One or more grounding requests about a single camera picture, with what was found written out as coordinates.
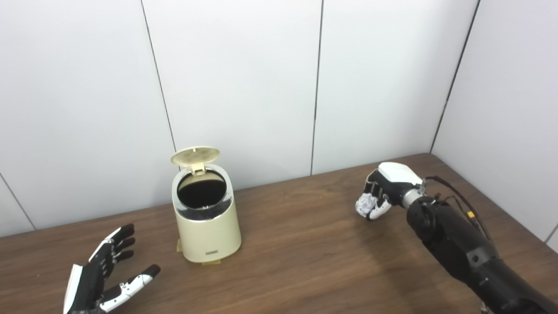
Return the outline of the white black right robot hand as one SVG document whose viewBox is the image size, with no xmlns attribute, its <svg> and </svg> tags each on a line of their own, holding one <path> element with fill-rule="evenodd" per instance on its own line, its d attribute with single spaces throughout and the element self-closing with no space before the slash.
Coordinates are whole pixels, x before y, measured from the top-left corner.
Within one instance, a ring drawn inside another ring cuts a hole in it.
<svg viewBox="0 0 558 314">
<path fill-rule="evenodd" d="M 362 195 L 355 210 L 368 221 L 378 219 L 390 208 L 408 209 L 421 198 L 423 180 L 408 166 L 395 162 L 382 162 L 365 179 Z"/>
</svg>

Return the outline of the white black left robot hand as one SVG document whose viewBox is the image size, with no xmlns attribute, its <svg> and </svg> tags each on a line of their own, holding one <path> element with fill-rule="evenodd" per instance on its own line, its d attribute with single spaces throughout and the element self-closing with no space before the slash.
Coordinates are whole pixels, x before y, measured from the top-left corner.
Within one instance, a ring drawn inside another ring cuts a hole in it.
<svg viewBox="0 0 558 314">
<path fill-rule="evenodd" d="M 100 242 L 85 265 L 72 265 L 63 302 L 64 314 L 108 314 L 138 294 L 161 272 L 160 266 L 152 264 L 105 289 L 114 267 L 134 255 L 128 249 L 136 242 L 134 233 L 133 223 L 117 228 Z"/>
</svg>

